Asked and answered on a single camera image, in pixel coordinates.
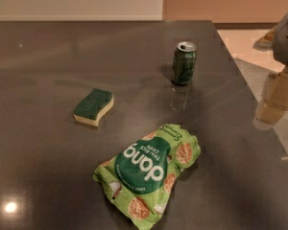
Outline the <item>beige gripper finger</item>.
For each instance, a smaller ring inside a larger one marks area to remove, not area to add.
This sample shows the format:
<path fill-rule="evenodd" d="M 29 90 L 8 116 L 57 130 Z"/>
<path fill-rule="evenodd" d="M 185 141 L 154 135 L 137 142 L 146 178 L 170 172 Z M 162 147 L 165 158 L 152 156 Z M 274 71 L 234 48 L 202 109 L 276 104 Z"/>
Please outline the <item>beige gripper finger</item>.
<path fill-rule="evenodd" d="M 262 123 L 273 125 L 277 123 L 288 111 L 288 108 L 261 101 L 256 109 L 256 119 Z"/>
<path fill-rule="evenodd" d="M 288 67 L 276 75 L 268 95 L 268 103 L 288 110 Z"/>

